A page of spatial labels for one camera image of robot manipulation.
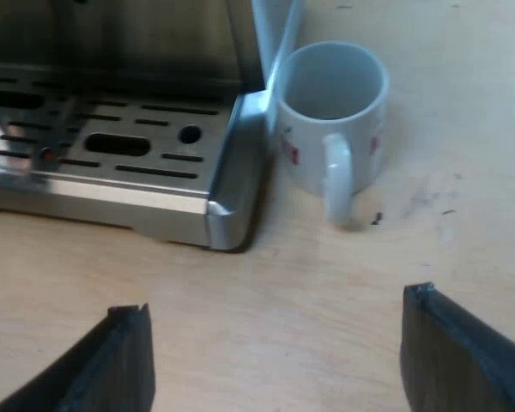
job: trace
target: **mug handle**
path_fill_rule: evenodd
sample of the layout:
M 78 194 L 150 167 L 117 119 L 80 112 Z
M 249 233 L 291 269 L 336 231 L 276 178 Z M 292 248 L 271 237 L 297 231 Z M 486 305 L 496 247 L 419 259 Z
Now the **mug handle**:
M 328 220 L 346 226 L 351 219 L 353 156 L 347 138 L 333 133 L 323 139 L 326 173 L 324 203 Z

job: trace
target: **wooden table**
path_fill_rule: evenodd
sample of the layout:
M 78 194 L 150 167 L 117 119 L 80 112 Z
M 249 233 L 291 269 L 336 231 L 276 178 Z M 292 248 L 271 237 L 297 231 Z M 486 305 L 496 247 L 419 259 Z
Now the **wooden table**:
M 112 305 L 150 303 L 156 411 L 408 410 L 408 283 L 515 340 L 515 0 L 312 0 L 302 43 L 322 39 L 392 75 L 390 155 L 354 230 L 278 165 L 243 254 L 0 213 L 0 399 Z

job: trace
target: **white mug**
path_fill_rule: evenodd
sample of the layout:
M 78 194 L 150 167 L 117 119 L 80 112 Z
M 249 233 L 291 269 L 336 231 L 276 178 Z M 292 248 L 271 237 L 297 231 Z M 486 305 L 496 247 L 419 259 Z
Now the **white mug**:
M 379 172 L 389 74 L 369 50 L 326 41 L 295 51 L 275 85 L 276 136 L 295 182 L 347 225 L 353 193 Z

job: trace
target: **stainless steel drip tray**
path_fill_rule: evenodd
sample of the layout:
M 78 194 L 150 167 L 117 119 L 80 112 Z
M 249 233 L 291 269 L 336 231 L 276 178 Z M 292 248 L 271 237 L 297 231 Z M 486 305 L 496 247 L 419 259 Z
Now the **stainless steel drip tray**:
M 0 68 L 0 209 L 232 249 L 265 157 L 259 95 Z

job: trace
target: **mug rim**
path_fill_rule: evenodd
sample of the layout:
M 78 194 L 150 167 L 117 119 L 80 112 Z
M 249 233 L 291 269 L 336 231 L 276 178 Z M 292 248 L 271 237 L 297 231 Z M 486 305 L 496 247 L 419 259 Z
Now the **mug rim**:
M 294 110 L 284 99 L 284 96 L 280 95 L 280 92 L 278 90 L 278 79 L 281 77 L 282 72 L 286 67 L 288 67 L 288 64 L 291 60 L 296 59 L 300 54 L 307 52 L 310 49 L 318 48 L 318 47 L 324 47 L 326 45 L 342 45 L 344 47 L 347 47 L 349 49 L 357 49 L 360 52 L 364 52 L 368 57 L 370 57 L 373 62 L 376 64 L 376 66 L 379 68 L 379 72 L 381 75 L 381 89 L 379 90 L 378 95 L 370 102 L 368 106 L 366 106 L 364 109 L 360 110 L 359 112 L 352 114 L 350 116 L 346 116 L 343 118 L 332 118 L 332 119 L 326 119 L 326 118 L 312 118 L 309 116 L 306 116 L 305 114 L 302 114 L 296 110 Z M 357 118 L 360 118 L 362 116 L 365 116 L 369 112 L 371 112 L 381 101 L 385 99 L 385 96 L 389 92 L 389 86 L 390 86 L 390 77 L 389 77 L 389 71 L 385 67 L 384 63 L 376 56 L 376 54 L 366 47 L 362 45 L 356 45 L 355 43 L 351 43 L 349 41 L 344 40 L 327 40 L 327 41 L 319 41 L 318 43 L 311 43 L 310 45 L 304 45 L 303 47 L 299 48 L 298 50 L 294 51 L 288 58 L 284 61 L 282 64 L 279 73 L 276 76 L 276 82 L 275 82 L 275 96 L 280 105 L 287 110 L 290 114 L 295 116 L 296 118 L 312 121 L 313 123 L 318 124 L 334 124 L 339 123 L 343 121 L 348 120 L 354 120 Z

